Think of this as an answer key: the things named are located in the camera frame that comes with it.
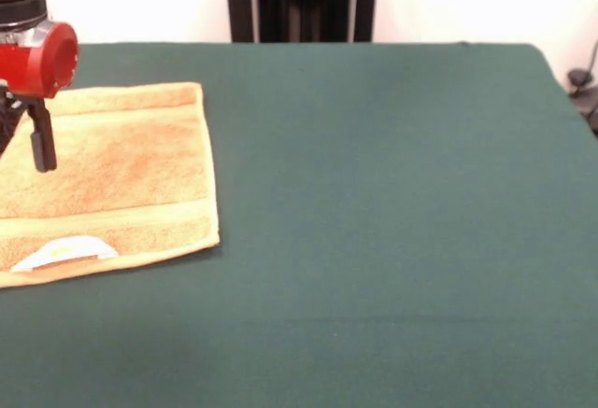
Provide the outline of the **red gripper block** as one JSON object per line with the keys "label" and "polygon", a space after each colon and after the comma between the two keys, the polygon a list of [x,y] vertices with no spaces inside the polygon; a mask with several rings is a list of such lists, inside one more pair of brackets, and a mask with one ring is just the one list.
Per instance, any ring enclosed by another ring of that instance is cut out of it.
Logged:
{"label": "red gripper block", "polygon": [[[16,95],[52,98],[73,81],[78,65],[78,37],[71,25],[42,21],[24,31],[1,34],[0,154],[10,144],[23,114]],[[50,112],[43,99],[27,108],[36,170],[57,167]]]}

